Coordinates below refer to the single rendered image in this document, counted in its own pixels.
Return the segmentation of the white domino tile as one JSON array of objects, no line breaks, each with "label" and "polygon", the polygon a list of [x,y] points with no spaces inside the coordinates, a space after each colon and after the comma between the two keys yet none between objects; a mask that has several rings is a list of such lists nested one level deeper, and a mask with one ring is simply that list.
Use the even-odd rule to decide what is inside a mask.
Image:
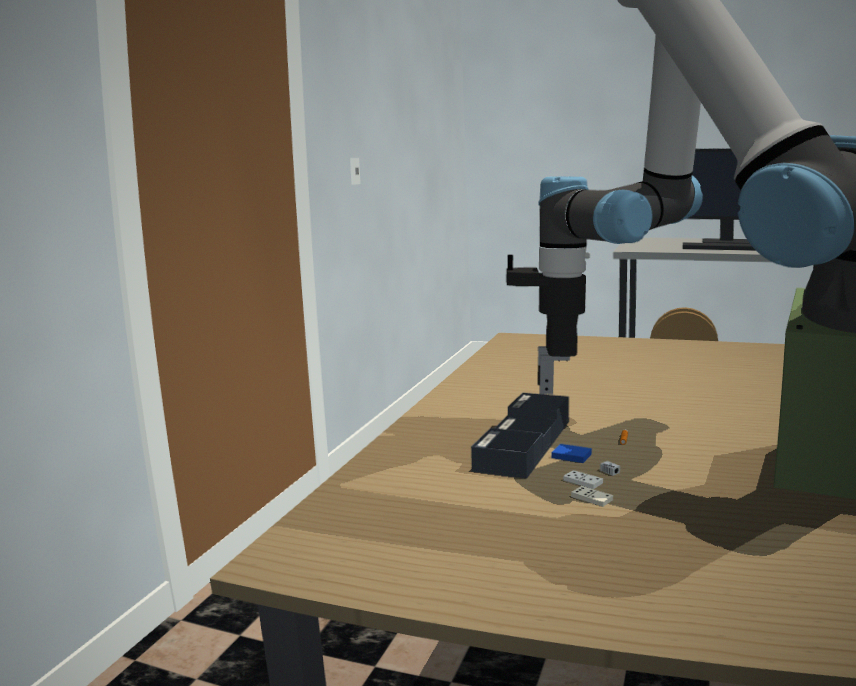
[{"label": "white domino tile", "polygon": [[584,486],[571,492],[571,497],[577,498],[599,506],[605,506],[613,500],[613,495],[590,489]]}]

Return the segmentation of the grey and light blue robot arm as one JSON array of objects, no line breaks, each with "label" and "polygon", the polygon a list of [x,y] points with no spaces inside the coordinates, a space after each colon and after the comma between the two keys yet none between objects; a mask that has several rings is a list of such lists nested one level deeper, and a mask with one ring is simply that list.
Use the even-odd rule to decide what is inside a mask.
[{"label": "grey and light blue robot arm", "polygon": [[803,120],[720,0],[617,1],[656,34],[643,181],[587,190],[584,177],[545,177],[540,247],[635,243],[693,216],[702,103],[737,158],[748,242],[775,264],[815,263],[803,314],[856,333],[856,136]]}]

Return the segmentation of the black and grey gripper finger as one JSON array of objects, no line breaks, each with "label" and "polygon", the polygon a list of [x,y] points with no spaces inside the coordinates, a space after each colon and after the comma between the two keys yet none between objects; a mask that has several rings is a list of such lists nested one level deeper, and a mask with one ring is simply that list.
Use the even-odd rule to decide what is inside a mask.
[{"label": "black and grey gripper finger", "polygon": [[538,385],[539,385],[539,373],[540,373],[540,354],[548,354],[546,346],[538,346]]},{"label": "black and grey gripper finger", "polygon": [[540,354],[540,394],[553,394],[554,361],[570,361],[570,357]]}]

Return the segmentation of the dark grey three-compartment bin rack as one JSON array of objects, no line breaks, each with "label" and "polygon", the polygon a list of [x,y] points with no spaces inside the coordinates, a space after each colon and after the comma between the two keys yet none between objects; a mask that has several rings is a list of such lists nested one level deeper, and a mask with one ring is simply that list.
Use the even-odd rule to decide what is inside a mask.
[{"label": "dark grey three-compartment bin rack", "polygon": [[527,479],[568,423],[569,396],[522,392],[471,446],[471,472]]}]

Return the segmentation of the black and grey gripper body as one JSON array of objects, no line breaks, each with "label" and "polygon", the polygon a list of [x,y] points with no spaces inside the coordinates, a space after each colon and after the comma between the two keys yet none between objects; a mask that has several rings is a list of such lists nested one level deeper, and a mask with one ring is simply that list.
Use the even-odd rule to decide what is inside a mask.
[{"label": "black and grey gripper body", "polygon": [[582,273],[590,253],[585,253],[586,247],[576,249],[539,246],[539,270],[543,273],[537,267],[513,269],[513,255],[507,255],[507,286],[539,286],[539,312],[547,315],[546,348],[550,356],[577,355],[577,321],[578,315],[585,313],[586,301],[586,275]]}]

